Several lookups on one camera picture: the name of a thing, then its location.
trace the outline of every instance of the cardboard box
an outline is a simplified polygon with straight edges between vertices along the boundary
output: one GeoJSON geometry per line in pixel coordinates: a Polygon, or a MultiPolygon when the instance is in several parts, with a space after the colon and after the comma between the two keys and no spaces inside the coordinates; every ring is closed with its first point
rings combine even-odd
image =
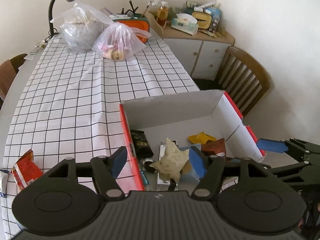
{"type": "Polygon", "coordinates": [[[159,159],[160,142],[165,142],[167,137],[177,140],[179,147],[186,147],[192,145],[187,137],[201,131],[218,139],[224,138],[227,156],[250,157],[258,162],[264,156],[256,146],[257,139],[252,130],[243,125],[240,111],[225,91],[195,91],[133,99],[120,105],[120,115],[135,182],[132,190],[144,190],[144,187],[130,129],[145,132],[155,161],[159,159]]]}

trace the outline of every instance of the plastic bag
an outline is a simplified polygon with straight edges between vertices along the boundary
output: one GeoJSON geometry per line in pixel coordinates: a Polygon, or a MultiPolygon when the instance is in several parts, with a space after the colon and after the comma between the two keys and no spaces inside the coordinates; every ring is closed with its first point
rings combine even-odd
{"type": "Polygon", "coordinates": [[[60,26],[64,43],[69,52],[84,53],[92,50],[96,39],[103,31],[104,24],[113,24],[113,21],[96,8],[75,3],[74,7],[51,20],[64,17],[60,26]]]}
{"type": "Polygon", "coordinates": [[[149,32],[115,22],[103,31],[92,49],[104,58],[122,61],[146,47],[136,35],[151,36],[149,32]]]}

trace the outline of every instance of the cabinet door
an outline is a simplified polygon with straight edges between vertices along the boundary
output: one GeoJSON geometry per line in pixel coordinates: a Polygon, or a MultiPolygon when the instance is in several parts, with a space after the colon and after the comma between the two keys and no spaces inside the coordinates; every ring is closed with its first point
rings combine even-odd
{"type": "Polygon", "coordinates": [[[192,78],[214,80],[223,56],[230,44],[205,41],[192,78]]]}
{"type": "Polygon", "coordinates": [[[164,42],[169,46],[173,54],[190,75],[197,55],[199,53],[202,41],[185,39],[164,39],[164,42]]]}

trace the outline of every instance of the yellow wrapper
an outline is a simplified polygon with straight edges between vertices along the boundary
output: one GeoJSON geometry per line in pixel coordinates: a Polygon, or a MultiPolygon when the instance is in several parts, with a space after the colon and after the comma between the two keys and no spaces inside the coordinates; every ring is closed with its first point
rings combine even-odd
{"type": "Polygon", "coordinates": [[[206,144],[208,140],[211,140],[211,141],[215,141],[216,138],[211,136],[211,135],[208,135],[208,134],[205,134],[204,132],[201,132],[201,133],[198,133],[196,135],[191,135],[188,137],[188,139],[193,143],[201,143],[201,144],[206,144]]]}

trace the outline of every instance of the brown snack bag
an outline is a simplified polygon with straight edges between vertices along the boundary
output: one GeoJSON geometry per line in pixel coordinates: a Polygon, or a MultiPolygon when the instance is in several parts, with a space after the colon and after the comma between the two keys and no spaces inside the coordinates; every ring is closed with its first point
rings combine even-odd
{"type": "Polygon", "coordinates": [[[226,144],[224,138],[216,141],[210,141],[206,144],[201,145],[201,151],[206,156],[218,155],[220,157],[226,158],[226,144]]]}

